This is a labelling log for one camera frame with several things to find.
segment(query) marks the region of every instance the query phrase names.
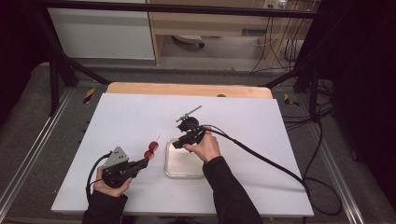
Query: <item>floor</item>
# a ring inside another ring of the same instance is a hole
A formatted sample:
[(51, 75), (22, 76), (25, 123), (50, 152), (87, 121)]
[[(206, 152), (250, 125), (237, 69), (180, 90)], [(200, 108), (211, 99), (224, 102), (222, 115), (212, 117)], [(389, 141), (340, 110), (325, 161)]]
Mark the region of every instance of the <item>floor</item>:
[[(284, 58), (279, 58), (285, 68), (251, 74), (249, 72), (258, 64), (258, 59), (262, 55), (262, 48), (254, 45), (254, 39), (204, 37), (204, 41), (205, 47), (201, 49), (198, 46), (180, 43), (168, 36), (163, 46), (163, 60), (159, 65), (153, 62), (139, 64), (139, 62), (120, 63), (117, 61), (117, 64), (101, 63), (101, 66), (93, 62), (90, 66), (99, 75), (117, 81), (258, 86), (281, 76), (287, 72), (286, 67), (292, 64)], [(255, 71), (258, 69), (267, 69), (267, 65), (261, 61)], [(9, 155), (12, 155), (12, 160), (0, 161), (0, 165), (11, 171), (1, 174), (1, 192), (9, 189), (10, 180), (18, 172), (25, 156), (49, 119), (48, 74), (46, 65), (37, 67), (21, 100), (14, 106), (8, 121), (1, 127), (0, 156), (9, 158)], [(87, 121), (90, 120), (101, 93), (106, 91), (106, 86), (92, 82), (81, 73), (78, 73), (78, 77), (81, 81), (77, 88), (72, 90), (63, 88), (64, 91), (70, 90), (70, 100), (56, 126), (50, 130), (49, 138), (40, 148), (40, 154), (26, 171), (29, 175), (19, 182), (18, 194), (9, 199), (12, 205), (6, 207), (7, 215), (3, 223), (79, 223), (80, 216), (65, 216), (50, 211), (50, 206), (56, 197), (56, 189), (62, 184), (68, 166), (78, 150), (78, 142), (83, 138), (84, 130), (89, 125)], [(273, 88), (273, 95), (278, 100), (283, 116), (304, 117), (306, 116), (304, 102), (307, 101), (309, 92), (294, 93), (292, 90), (294, 81), (295, 79), (291, 78)], [(82, 101), (91, 87), (96, 88), (95, 94), (90, 103), (84, 105)], [(285, 93), (290, 96), (294, 105), (285, 104)], [(326, 101), (326, 97), (319, 98), (319, 103)], [(336, 116), (324, 118), (322, 126), (324, 136), (322, 146), (329, 148), (334, 156), (364, 223), (396, 223), (396, 214), (375, 183), (370, 171), (364, 163), (352, 160), (350, 148)], [(308, 164), (318, 144), (315, 131), (317, 127), (317, 124), (311, 123), (288, 131), (301, 171)], [(309, 176), (321, 178), (334, 186), (325, 155), (323, 153), (319, 155), (313, 162)], [(336, 198), (331, 192), (315, 183), (309, 185), (314, 189), (316, 205), (329, 211), (337, 209)], [(171, 217), (139, 217), (135, 223), (160, 224), (171, 223), (173, 220)], [(198, 217), (195, 221), (207, 224), (217, 223), (215, 217)], [(273, 222), (269, 217), (263, 221), (264, 223), (302, 222), (299, 218), (276, 218)], [(316, 211), (315, 216), (308, 219), (308, 223), (361, 222), (351, 221), (347, 210), (344, 210), (334, 217)]]

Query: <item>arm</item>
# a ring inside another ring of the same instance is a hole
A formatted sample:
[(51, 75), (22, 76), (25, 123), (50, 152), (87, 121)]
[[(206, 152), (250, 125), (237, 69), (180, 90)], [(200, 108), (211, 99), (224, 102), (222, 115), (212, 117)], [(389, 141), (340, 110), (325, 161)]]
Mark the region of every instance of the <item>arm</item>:
[(96, 180), (93, 185), (93, 194), (89, 201), (87, 211), (82, 218), (83, 224), (120, 224), (124, 206), (128, 197), (123, 195), (131, 184), (132, 178), (118, 189), (113, 189), (100, 180), (103, 167), (99, 167), (96, 173)]
[(206, 132), (199, 145), (183, 147), (205, 162), (204, 174), (213, 189), (219, 224), (262, 224), (262, 218), (253, 202), (221, 157), (216, 137)]

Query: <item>white cabinet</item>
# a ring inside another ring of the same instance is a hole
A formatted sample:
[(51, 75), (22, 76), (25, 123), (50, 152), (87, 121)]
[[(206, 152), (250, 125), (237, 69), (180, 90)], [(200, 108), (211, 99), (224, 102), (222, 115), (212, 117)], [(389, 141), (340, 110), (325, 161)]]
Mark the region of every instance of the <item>white cabinet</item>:
[(49, 8), (49, 14), (70, 57), (154, 60), (147, 12)]

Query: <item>red ball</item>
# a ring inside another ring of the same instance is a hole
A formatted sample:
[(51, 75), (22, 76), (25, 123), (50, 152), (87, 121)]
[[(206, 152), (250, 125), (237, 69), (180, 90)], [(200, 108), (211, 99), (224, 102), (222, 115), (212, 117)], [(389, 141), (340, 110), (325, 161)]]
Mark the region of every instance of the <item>red ball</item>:
[(152, 141), (149, 145), (148, 145), (148, 150), (150, 151), (155, 151), (158, 148), (158, 142), (156, 141)]
[(152, 158), (154, 158), (154, 152), (151, 150), (147, 150), (145, 152), (145, 159), (146, 161), (150, 161)]

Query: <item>black sleeve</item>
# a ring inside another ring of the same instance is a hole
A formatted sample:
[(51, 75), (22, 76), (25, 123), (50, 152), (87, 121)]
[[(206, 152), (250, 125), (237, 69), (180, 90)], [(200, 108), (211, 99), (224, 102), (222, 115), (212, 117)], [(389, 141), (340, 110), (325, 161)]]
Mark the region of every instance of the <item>black sleeve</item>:
[(112, 197), (94, 190), (82, 224), (120, 224), (122, 212), (128, 197)]
[(203, 169), (213, 189), (219, 224), (262, 224), (259, 212), (223, 157), (205, 163)]

